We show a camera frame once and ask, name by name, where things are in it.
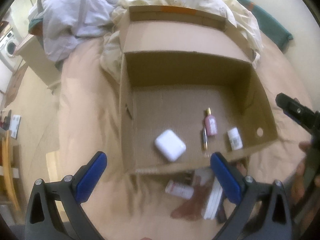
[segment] small white bottle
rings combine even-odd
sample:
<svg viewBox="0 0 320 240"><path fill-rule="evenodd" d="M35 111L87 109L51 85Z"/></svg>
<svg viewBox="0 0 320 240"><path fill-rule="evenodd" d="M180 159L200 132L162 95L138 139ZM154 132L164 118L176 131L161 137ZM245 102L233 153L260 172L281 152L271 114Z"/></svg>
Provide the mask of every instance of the small white bottle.
<svg viewBox="0 0 320 240"><path fill-rule="evenodd" d="M165 188L165 192L184 199L190 199L193 195L194 189L188 185L170 180Z"/></svg>
<svg viewBox="0 0 320 240"><path fill-rule="evenodd" d="M236 127L228 131L228 137L233 151L239 150L243 147L240 134Z"/></svg>

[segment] screw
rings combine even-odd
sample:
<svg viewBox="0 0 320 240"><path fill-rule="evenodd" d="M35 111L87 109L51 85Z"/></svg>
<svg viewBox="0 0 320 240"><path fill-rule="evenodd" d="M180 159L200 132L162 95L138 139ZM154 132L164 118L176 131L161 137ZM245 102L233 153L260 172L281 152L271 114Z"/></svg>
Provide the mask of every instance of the screw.
<svg viewBox="0 0 320 240"><path fill-rule="evenodd" d="M72 180L72 175L67 175L67 176L65 176L64 178L63 178L63 180L65 181L65 182L69 182L69 181L71 181Z"/></svg>
<svg viewBox="0 0 320 240"><path fill-rule="evenodd" d="M279 181L279 179L276 179L276 180L275 180L275 184L276 184L277 186L279 186L279 187L282 187L282 182Z"/></svg>
<svg viewBox="0 0 320 240"><path fill-rule="evenodd" d="M40 185L41 183L42 183L42 179L37 179L35 182L36 185Z"/></svg>
<svg viewBox="0 0 320 240"><path fill-rule="evenodd" d="M251 176L246 176L246 177L245 177L245 181L246 181L246 182L249 182L249 183L252 183L252 182L253 182L253 177L251 177Z"/></svg>

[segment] teal cushion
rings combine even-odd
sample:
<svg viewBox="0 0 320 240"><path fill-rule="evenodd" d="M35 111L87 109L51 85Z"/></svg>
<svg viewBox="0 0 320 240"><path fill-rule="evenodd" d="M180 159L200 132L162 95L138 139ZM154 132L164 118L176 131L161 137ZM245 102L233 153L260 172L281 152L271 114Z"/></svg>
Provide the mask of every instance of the teal cushion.
<svg viewBox="0 0 320 240"><path fill-rule="evenodd" d="M238 0L258 21L260 30L283 51L293 36L276 19L250 0Z"/></svg>
<svg viewBox="0 0 320 240"><path fill-rule="evenodd" d="M28 32L31 33L32 29L33 29L39 22L43 22L43 18L32 19L32 20L29 22Z"/></svg>

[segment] hole in cardboard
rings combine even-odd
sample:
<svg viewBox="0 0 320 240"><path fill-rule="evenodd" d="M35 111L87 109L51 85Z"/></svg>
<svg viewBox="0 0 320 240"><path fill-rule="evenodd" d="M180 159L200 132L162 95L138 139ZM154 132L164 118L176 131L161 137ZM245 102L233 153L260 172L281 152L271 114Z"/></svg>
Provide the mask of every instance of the hole in cardboard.
<svg viewBox="0 0 320 240"><path fill-rule="evenodd" d="M262 137L262 136L263 136L263 129L262 129L261 127L259 127L259 128L257 129L257 135L258 135L259 137Z"/></svg>

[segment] blue gripper pad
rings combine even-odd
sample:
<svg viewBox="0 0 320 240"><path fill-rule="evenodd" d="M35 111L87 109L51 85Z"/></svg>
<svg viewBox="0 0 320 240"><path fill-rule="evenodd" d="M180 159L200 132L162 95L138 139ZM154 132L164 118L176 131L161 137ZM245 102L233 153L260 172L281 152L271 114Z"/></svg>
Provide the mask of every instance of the blue gripper pad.
<svg viewBox="0 0 320 240"><path fill-rule="evenodd" d="M100 152L99 156L76 185L75 200L78 204L84 203L89 199L106 167L107 156L105 153Z"/></svg>
<svg viewBox="0 0 320 240"><path fill-rule="evenodd" d="M241 188L217 154L211 155L210 166L228 200L238 205L242 200Z"/></svg>

